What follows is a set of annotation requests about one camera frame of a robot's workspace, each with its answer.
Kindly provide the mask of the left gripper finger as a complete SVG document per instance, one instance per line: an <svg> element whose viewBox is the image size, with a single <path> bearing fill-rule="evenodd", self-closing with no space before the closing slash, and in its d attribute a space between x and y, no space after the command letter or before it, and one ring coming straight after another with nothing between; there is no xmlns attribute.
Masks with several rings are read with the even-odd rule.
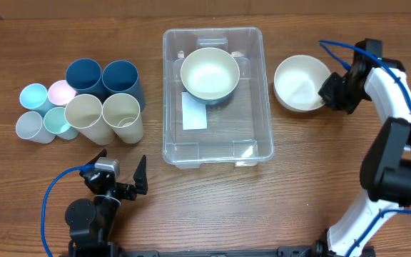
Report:
<svg viewBox="0 0 411 257"><path fill-rule="evenodd" d="M141 194L141 195L146 195L148 193L146 165L147 165L146 155L143 155L133 175L136 193Z"/></svg>
<svg viewBox="0 0 411 257"><path fill-rule="evenodd" d="M96 162L101 158L101 157L107 157L107 150L103 148L101 152L95 156L93 159L91 159L88 163L83 165L83 167L80 169L79 174L83 176L85 173L88 173L89 171L92 171L95 169Z"/></svg>

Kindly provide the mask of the cream bowl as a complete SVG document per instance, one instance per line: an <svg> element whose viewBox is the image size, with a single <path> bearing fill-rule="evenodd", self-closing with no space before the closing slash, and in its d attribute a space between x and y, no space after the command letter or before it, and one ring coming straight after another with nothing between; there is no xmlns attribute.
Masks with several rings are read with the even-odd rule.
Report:
<svg viewBox="0 0 411 257"><path fill-rule="evenodd" d="M323 107L319 90L331 72L319 59L308 55L294 55L277 67L274 92L277 100L288 110L314 111Z"/></svg>
<svg viewBox="0 0 411 257"><path fill-rule="evenodd" d="M238 85L240 68L227 51L206 47L189 54L181 65L185 88L202 99L217 99Z"/></svg>

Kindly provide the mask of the mint green small cup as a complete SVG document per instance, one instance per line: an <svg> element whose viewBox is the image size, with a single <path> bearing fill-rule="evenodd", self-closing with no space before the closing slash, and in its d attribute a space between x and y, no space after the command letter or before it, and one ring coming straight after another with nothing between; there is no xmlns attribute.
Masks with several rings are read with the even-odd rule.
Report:
<svg viewBox="0 0 411 257"><path fill-rule="evenodd" d="M66 120L64 107L55 107L44 116L44 126L54 135L72 140L78 136L78 131Z"/></svg>

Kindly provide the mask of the pink small cup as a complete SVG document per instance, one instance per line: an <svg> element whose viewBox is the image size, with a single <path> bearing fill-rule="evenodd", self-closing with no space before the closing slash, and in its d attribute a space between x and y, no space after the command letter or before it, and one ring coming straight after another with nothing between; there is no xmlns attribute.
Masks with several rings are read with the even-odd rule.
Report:
<svg viewBox="0 0 411 257"><path fill-rule="evenodd" d="M56 106L65 107L75 96L76 90L66 80L56 81L48 89L48 99Z"/></svg>

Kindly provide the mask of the grey small cup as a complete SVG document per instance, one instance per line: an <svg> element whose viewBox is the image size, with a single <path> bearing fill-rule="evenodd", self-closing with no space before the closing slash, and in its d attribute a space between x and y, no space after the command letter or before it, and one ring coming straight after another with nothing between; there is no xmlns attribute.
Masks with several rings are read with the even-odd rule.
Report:
<svg viewBox="0 0 411 257"><path fill-rule="evenodd" d="M55 135L44 126L43 117L35 111L28 111L19 117L16 122L16 135L23 140L37 143L51 143L55 139Z"/></svg>

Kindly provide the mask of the light blue small cup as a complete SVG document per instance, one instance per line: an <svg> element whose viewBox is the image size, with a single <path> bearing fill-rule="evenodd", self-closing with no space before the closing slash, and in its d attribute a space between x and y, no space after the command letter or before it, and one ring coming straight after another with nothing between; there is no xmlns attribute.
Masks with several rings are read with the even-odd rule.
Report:
<svg viewBox="0 0 411 257"><path fill-rule="evenodd" d="M48 90L43 84L29 84L19 95L20 104L30 111L35 111L45 116L55 107L48 98Z"/></svg>

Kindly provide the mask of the blue bowl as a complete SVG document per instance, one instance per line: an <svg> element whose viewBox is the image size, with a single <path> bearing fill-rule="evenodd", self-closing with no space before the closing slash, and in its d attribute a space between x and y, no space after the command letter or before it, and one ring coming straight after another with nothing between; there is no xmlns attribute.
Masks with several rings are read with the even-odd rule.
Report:
<svg viewBox="0 0 411 257"><path fill-rule="evenodd" d="M233 97L233 94L234 94L234 90L232 90L229 94L226 94L225 96L219 97L217 99L202 99L200 97L195 96L189 89L185 88L185 90L194 101L200 104L205 104L205 105L223 104L229 101Z"/></svg>

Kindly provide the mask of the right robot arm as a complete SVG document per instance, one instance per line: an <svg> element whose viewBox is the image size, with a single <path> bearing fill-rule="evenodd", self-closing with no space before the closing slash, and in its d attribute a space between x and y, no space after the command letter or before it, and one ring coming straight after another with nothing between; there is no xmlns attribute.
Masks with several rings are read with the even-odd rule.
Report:
<svg viewBox="0 0 411 257"><path fill-rule="evenodd" d="M411 214L411 93L399 61L360 56L319 92L328 106L352 113L374 103L382 127L360 167L362 190L317 244L319 256L373 256L367 242L393 216Z"/></svg>

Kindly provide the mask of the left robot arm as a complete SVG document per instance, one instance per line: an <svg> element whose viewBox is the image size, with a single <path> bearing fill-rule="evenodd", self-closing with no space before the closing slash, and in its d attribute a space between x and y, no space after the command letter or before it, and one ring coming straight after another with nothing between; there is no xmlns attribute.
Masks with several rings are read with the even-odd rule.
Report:
<svg viewBox="0 0 411 257"><path fill-rule="evenodd" d="M133 184L119 183L119 161L108 158L104 149L80 171L79 175L94 198L80 198L66 209L70 256L128 255L120 245L110 241L110 237L122 200L135 201L138 195L148 192L146 164L143 156L133 175Z"/></svg>

